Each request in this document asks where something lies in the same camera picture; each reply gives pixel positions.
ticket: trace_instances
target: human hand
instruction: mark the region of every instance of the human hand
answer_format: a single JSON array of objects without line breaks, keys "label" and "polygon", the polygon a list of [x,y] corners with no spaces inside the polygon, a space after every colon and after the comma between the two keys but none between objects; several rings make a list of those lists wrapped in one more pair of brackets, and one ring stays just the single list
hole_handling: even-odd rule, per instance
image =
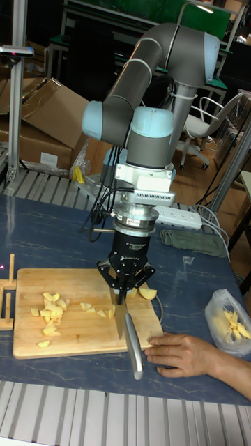
[{"label": "human hand", "polygon": [[208,342],[188,334],[164,333],[164,336],[150,338],[149,343],[154,346],[145,350],[149,362],[175,367],[157,367],[160,375],[169,378],[213,375],[219,350]]}]

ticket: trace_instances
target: green cloth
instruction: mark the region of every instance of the green cloth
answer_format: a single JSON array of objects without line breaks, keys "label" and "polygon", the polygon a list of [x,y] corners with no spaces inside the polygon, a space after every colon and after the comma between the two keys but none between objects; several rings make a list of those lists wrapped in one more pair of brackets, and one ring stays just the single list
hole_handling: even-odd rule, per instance
[{"label": "green cloth", "polygon": [[160,231],[160,238],[164,245],[174,248],[190,249],[215,257],[226,257],[227,255],[223,241],[217,235],[162,230]]}]

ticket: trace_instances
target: finger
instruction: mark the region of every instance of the finger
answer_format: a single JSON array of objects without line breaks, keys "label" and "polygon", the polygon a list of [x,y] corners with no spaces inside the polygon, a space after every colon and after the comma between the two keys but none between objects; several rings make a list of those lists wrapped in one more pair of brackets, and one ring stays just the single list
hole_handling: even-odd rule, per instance
[{"label": "finger", "polygon": [[159,356],[180,356],[180,346],[160,346],[160,347],[149,347],[144,352],[145,355],[159,355]]},{"label": "finger", "polygon": [[180,345],[184,338],[184,334],[165,333],[164,336],[151,337],[149,343],[152,346],[161,345]]},{"label": "finger", "polygon": [[171,367],[180,367],[182,368],[182,359],[178,356],[155,356],[149,355],[147,357],[149,362],[159,365],[169,365]]},{"label": "finger", "polygon": [[182,369],[165,369],[164,367],[157,367],[157,372],[165,376],[165,378],[180,378],[185,376],[184,370]]}]

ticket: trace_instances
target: power strip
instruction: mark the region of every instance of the power strip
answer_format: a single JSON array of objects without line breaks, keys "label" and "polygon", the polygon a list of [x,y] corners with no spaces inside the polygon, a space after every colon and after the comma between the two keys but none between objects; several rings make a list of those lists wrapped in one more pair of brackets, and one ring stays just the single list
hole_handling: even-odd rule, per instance
[{"label": "power strip", "polygon": [[201,229],[202,221],[197,213],[164,206],[156,206],[155,209],[160,214],[157,223],[166,223],[181,228]]}]

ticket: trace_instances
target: wooden cutting board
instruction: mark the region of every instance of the wooden cutting board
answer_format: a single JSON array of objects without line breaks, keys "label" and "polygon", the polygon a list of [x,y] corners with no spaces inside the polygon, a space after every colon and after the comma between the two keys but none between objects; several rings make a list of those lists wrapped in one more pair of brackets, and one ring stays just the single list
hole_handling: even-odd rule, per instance
[{"label": "wooden cutting board", "polygon": [[[43,293],[60,293],[70,299],[58,330],[61,336],[45,337],[45,322],[33,317],[31,308],[43,309]],[[112,353],[126,351],[124,335],[119,339],[115,319],[83,312],[80,303],[90,303],[106,314],[112,307],[109,287],[96,269],[21,269],[17,272],[13,355],[17,359]],[[142,349],[150,336],[161,336],[162,328],[151,301],[140,294],[127,299]],[[49,339],[47,348],[38,342]]]}]

